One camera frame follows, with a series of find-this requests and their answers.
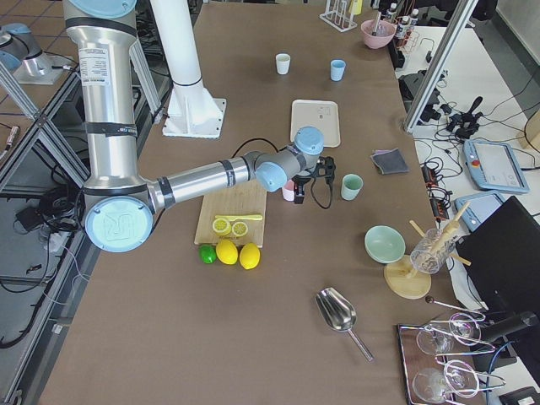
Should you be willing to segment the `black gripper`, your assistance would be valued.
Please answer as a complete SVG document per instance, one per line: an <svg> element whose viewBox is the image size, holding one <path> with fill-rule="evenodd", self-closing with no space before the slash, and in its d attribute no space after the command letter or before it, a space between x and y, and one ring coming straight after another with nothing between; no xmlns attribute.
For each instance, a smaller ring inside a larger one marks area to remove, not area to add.
<svg viewBox="0 0 540 405"><path fill-rule="evenodd" d="M294 204L302 204L305 199L305 186L311 181L310 175L296 175L294 182Z"/></svg>

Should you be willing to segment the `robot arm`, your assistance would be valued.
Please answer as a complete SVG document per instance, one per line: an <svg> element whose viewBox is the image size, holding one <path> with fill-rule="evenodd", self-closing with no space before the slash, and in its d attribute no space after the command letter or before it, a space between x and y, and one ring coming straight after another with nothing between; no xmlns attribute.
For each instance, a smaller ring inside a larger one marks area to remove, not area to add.
<svg viewBox="0 0 540 405"><path fill-rule="evenodd" d="M138 38L133 1L66 1L67 34L78 47L89 141L90 175L84 183L84 228L102 250L124 252L151 235L160 209L257 180L273 192L316 166L322 133L302 127L273 154L249 154L163 176L138 173L130 50ZM225 102L205 88L186 2L151 4L173 81L166 133L217 138Z"/></svg>
<svg viewBox="0 0 540 405"><path fill-rule="evenodd" d="M62 74L25 24L1 26L1 63L20 84L53 85Z"/></svg>

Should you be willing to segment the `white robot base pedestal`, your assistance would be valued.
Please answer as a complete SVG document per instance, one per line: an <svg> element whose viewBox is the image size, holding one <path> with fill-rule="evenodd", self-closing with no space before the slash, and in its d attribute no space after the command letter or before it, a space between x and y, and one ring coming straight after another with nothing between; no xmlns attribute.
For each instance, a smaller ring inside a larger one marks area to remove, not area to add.
<svg viewBox="0 0 540 405"><path fill-rule="evenodd" d="M163 134L170 137L220 136L225 99L215 99L203 83L186 1L151 2L173 83Z"/></svg>

